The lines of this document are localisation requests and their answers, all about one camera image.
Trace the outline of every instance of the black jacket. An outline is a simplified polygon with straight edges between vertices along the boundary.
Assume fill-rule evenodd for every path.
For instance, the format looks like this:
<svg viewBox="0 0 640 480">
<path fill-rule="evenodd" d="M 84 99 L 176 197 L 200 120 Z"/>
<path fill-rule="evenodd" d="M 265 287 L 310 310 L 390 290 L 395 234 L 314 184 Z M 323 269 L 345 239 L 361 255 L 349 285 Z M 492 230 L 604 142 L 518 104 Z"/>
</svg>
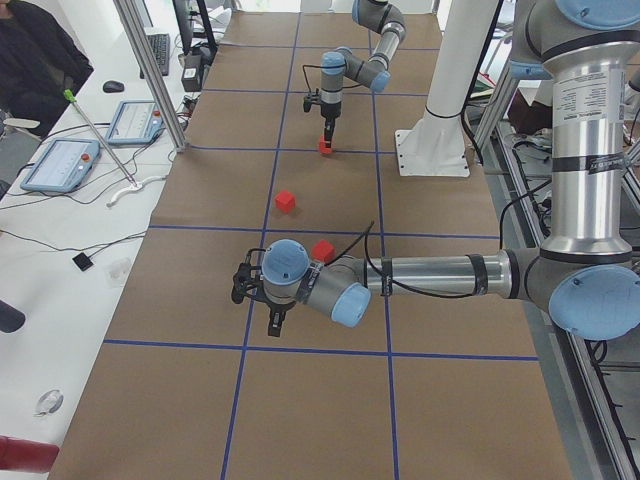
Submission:
<svg viewBox="0 0 640 480">
<path fill-rule="evenodd" d="M 64 106 L 60 103 L 64 99 L 42 55 L 73 79 L 74 93 L 93 68 L 49 12 L 22 0 L 11 0 L 7 6 L 21 28 L 0 21 L 0 105 L 8 106 L 14 115 L 48 118 L 54 113 L 49 110 Z M 39 106 L 47 111 L 38 111 Z"/>
</svg>

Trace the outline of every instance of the person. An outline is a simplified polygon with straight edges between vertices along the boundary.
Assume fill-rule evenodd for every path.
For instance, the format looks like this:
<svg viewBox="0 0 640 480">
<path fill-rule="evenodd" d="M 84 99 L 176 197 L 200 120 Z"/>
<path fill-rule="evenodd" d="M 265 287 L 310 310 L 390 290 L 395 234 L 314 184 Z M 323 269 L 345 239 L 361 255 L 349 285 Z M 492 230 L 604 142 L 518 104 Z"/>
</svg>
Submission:
<svg viewBox="0 0 640 480">
<path fill-rule="evenodd" d="M 0 0 L 0 108 L 37 120 L 46 135 L 93 72 L 89 59 L 46 10 L 22 0 Z"/>
</svg>

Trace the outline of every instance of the floor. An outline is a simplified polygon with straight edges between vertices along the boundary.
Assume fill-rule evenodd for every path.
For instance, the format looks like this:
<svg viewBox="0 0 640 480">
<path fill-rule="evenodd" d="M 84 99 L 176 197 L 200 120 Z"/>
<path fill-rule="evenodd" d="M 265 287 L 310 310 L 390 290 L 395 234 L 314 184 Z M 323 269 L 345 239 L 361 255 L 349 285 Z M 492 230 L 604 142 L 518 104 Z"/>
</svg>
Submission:
<svg viewBox="0 0 640 480">
<path fill-rule="evenodd" d="M 391 132 L 422 115 L 440 44 L 434 16 L 408 25 L 389 89 L 345 95 L 322 157 L 301 65 L 375 38 L 349 15 L 234 15 L 49 478 L 571 478 L 519 303 L 375 297 L 354 329 L 297 306 L 276 339 L 230 301 L 249 248 L 341 250 L 371 220 L 374 256 L 497 250 L 479 167 L 397 173 Z"/>
</svg>

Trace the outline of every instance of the robotic arm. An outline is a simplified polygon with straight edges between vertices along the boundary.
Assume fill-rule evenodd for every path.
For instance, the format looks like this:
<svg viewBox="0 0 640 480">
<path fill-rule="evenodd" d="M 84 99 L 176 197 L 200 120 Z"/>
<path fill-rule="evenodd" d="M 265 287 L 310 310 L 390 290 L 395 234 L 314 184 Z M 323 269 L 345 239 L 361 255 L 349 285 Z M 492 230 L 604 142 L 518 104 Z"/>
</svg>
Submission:
<svg viewBox="0 0 640 480">
<path fill-rule="evenodd" d="M 387 1 L 355 0 L 352 18 L 358 25 L 378 33 L 381 38 L 367 61 L 359 59 L 347 47 L 339 47 L 322 56 L 320 91 L 309 92 L 303 106 L 304 111 L 309 112 L 312 105 L 320 105 L 325 124 L 318 150 L 323 154 L 332 152 L 336 119 L 342 113 L 344 77 L 375 93 L 382 92 L 391 78 L 388 72 L 391 59 L 406 36 L 402 13 Z"/>
<path fill-rule="evenodd" d="M 624 70 L 640 48 L 640 0 L 519 0 L 513 43 L 514 71 L 540 74 L 542 66 L 554 78 L 553 217 L 539 249 L 342 258 L 324 266 L 285 240 L 267 249 L 261 266 L 245 263 L 240 274 L 241 264 L 234 301 L 255 289 L 272 312 L 307 303 L 354 326 L 370 291 L 448 298 L 494 293 L 530 301 L 589 340 L 615 338 L 640 324 L 640 277 L 629 268 L 631 247 L 619 235 Z"/>
</svg>

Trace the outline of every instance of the table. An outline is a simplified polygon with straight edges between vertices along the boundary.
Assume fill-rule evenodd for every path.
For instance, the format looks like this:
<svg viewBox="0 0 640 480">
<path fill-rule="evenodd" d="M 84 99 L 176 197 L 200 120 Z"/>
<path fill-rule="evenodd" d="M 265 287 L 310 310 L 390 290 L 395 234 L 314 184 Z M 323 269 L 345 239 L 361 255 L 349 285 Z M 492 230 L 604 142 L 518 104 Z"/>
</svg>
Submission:
<svg viewBox="0 0 640 480">
<path fill-rule="evenodd" d="M 178 53 L 178 49 L 173 50 L 170 74 L 164 77 L 176 107 L 184 96 Z M 117 38 L 104 57 L 94 59 L 93 63 L 95 71 L 77 99 L 94 122 L 109 122 L 122 100 L 152 98 L 146 81 L 139 78 L 139 67 L 126 35 Z M 125 91 L 103 93 L 102 84 L 106 80 L 123 82 Z M 82 123 L 70 107 L 53 131 Z M 67 135 L 93 138 L 87 128 L 54 138 Z M 44 146 L 40 147 L 34 159 L 43 149 Z M 116 152 L 126 162 L 135 150 L 119 148 Z M 165 133 L 137 157 L 136 179 L 167 175 L 173 155 L 173 145 Z M 135 170 L 133 163 L 128 167 L 132 172 Z M 151 183 L 143 191 L 122 197 L 115 206 L 107 208 L 111 195 L 127 182 L 106 152 L 86 178 L 85 184 L 89 185 L 71 195 L 79 201 L 97 198 L 88 205 L 69 198 L 39 201 L 45 198 L 40 194 L 15 196 L 24 193 L 19 184 L 25 175 L 26 170 L 0 202 L 0 229 L 59 248 L 82 248 L 144 232 L 164 186 L 164 182 Z M 118 179 L 122 181 L 101 194 Z M 0 234 L 1 298 L 27 317 L 17 332 L 0 334 L 0 434 L 62 443 L 124 287 L 126 274 L 118 265 L 132 264 L 140 243 L 140 239 L 135 239 L 107 248 L 94 257 L 93 267 L 81 272 L 71 260 L 77 252 L 54 252 Z M 119 271 L 119 278 L 112 278 L 110 271 L 114 269 Z M 34 416 L 38 398 L 52 389 L 63 393 L 62 407 L 55 415 Z M 16 475 L 24 479 L 46 476 L 0 472 L 0 479 Z"/>
</svg>

